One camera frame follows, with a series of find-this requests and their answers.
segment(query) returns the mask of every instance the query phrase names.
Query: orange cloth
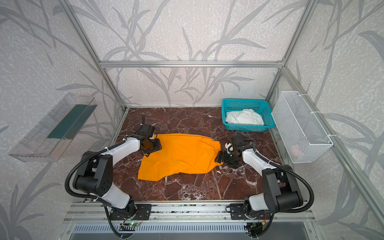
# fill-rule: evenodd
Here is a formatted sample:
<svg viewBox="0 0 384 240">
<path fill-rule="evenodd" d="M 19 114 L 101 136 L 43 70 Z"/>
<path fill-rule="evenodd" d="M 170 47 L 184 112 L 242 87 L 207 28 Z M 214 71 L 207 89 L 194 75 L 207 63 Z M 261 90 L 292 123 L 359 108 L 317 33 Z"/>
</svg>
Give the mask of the orange cloth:
<svg viewBox="0 0 384 240">
<path fill-rule="evenodd" d="M 215 162 L 220 142 L 191 134 L 159 134 L 162 149 L 143 157 L 138 179 L 159 181 L 179 172 L 208 173 L 221 164 Z"/>
</svg>

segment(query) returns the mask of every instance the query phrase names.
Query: mounting plate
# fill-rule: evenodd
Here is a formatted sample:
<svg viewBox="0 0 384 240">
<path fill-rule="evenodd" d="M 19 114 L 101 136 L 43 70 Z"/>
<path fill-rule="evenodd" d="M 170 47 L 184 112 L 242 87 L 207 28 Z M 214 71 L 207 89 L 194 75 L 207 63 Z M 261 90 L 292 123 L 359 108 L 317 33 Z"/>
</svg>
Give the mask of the mounting plate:
<svg viewBox="0 0 384 240">
<path fill-rule="evenodd" d="M 231 212 L 231 219 L 232 220 L 249 220 L 249 218 L 244 213 L 244 205 L 243 204 L 230 204 L 230 212 Z M 259 214 L 260 220 L 265 219 L 265 213 Z M 267 213 L 266 215 L 267 220 L 271 218 L 271 214 Z"/>
<path fill-rule="evenodd" d="M 137 212 L 136 215 L 131 220 L 149 220 L 149 215 L 151 214 L 151 204 L 136 204 Z M 119 216 L 118 213 L 112 212 L 110 214 L 111 221 L 114 220 L 124 220 L 122 217 Z"/>
</svg>

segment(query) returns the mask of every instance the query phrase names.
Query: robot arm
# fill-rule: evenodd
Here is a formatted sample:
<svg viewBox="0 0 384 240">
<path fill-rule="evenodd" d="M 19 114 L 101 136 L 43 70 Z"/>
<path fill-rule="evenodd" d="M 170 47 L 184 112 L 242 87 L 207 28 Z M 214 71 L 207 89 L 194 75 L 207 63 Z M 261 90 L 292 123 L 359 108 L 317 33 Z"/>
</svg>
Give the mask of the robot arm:
<svg viewBox="0 0 384 240">
<path fill-rule="evenodd" d="M 134 134 L 123 139 L 119 146 L 105 152 L 95 154 L 88 151 L 82 160 L 90 158 L 79 166 L 73 180 L 73 188 L 101 198 L 123 218 L 128 218 L 136 212 L 134 200 L 113 183 L 113 166 L 131 153 L 141 150 L 148 156 L 161 150 L 159 139 L 153 139 L 155 127 L 143 122 L 141 128 Z"/>
<path fill-rule="evenodd" d="M 227 162 L 232 167 L 237 167 L 240 161 L 249 164 L 263 177 L 263 193 L 247 197 L 244 202 L 245 215 L 252 219 L 260 211 L 271 213 L 283 212 L 303 205 L 296 177 L 291 173 L 281 170 L 278 165 L 259 153 L 253 146 L 247 144 L 242 135 L 235 135 L 227 146 L 228 152 L 220 152 L 216 161 Z M 292 172 L 289 165 L 282 166 Z"/>
</svg>

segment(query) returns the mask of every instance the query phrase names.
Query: clear plastic tray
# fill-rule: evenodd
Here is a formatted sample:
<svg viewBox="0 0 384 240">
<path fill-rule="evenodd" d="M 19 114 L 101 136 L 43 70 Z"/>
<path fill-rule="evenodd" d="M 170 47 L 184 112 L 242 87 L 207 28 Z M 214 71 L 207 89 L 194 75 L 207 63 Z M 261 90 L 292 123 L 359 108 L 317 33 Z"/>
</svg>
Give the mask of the clear plastic tray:
<svg viewBox="0 0 384 240">
<path fill-rule="evenodd" d="M 56 162 L 95 109 L 93 99 L 68 93 L 9 155 L 23 162 Z"/>
</svg>

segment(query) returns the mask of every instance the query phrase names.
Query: white towel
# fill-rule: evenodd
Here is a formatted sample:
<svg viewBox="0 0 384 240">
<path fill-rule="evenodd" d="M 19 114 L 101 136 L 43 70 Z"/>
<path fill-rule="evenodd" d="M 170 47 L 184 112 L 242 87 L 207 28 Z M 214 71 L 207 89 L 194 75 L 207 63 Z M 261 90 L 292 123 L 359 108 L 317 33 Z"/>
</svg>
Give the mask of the white towel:
<svg viewBox="0 0 384 240">
<path fill-rule="evenodd" d="M 263 118 L 252 109 L 227 112 L 225 122 L 229 124 L 258 125 L 264 126 Z"/>
</svg>

